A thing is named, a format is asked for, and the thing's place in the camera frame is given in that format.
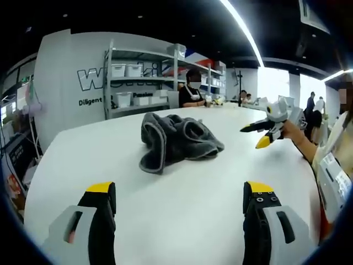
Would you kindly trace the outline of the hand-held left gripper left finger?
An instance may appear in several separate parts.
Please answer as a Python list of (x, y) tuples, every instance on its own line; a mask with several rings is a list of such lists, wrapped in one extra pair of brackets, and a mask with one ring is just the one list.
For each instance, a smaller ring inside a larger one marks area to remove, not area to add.
[(49, 226), (41, 249), (53, 264), (115, 264), (114, 182), (90, 186)]

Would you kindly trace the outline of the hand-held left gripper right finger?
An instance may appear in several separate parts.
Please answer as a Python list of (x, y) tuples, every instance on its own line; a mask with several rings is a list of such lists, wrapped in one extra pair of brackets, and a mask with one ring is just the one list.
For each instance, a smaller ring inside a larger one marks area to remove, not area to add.
[(306, 222), (266, 184), (244, 183), (243, 214), (243, 264), (302, 264), (316, 249)]

